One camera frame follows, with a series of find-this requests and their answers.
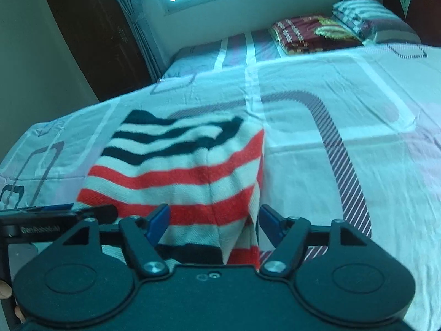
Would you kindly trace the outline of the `dark wooden door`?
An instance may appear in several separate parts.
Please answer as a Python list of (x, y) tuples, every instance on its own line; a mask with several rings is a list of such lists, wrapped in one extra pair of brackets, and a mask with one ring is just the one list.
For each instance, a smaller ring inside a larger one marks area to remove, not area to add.
[(117, 0), (46, 0), (72, 56), (103, 102), (152, 84)]

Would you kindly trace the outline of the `blue left curtain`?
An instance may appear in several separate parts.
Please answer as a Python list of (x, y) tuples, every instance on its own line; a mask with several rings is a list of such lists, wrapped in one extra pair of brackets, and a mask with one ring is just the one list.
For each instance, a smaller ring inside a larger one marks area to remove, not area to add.
[(158, 81), (166, 71), (166, 66), (149, 26), (142, 0), (117, 0), (117, 2), (131, 28), (152, 80)]

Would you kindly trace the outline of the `patterned white bed sheet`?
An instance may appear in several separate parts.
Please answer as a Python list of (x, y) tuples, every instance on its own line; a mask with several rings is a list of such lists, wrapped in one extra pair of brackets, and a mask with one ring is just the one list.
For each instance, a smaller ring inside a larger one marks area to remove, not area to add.
[[(118, 245), (118, 307), (84, 327), (14, 309), (10, 330), (438, 330), (440, 50), (391, 44), (169, 78), (47, 123), (1, 162), (1, 213), (75, 209), (84, 180), (133, 110), (162, 119), (230, 114), (265, 131), (259, 265), (169, 267), (142, 279)], [(289, 278), (262, 205), (311, 223)]]

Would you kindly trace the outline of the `striped pillow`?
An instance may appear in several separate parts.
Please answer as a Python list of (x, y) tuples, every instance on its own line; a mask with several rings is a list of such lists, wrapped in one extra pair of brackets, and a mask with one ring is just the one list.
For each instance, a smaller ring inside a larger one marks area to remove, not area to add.
[(337, 2), (333, 15), (364, 44), (422, 43), (406, 22), (375, 0)]

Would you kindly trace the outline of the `red folded blanket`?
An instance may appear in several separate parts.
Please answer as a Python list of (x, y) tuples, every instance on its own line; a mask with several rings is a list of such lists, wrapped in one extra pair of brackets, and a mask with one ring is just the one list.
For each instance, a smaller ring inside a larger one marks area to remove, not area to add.
[(270, 32), (287, 55), (305, 55), (362, 45), (357, 36), (336, 20), (310, 15), (275, 22)]

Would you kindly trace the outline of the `striped knit sweater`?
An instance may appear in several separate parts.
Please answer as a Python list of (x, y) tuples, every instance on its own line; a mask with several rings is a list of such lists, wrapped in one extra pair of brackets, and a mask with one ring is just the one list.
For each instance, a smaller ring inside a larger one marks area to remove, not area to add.
[(169, 267), (259, 265), (256, 221), (265, 131), (230, 114), (162, 119), (131, 111), (89, 170), (77, 208), (119, 218), (170, 207), (157, 252)]

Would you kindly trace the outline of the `red heart headboard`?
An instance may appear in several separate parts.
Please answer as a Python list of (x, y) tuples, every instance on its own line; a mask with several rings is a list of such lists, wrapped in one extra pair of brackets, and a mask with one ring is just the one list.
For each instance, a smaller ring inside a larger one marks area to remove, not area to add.
[(381, 0), (420, 37), (424, 45), (440, 47), (440, 0)]

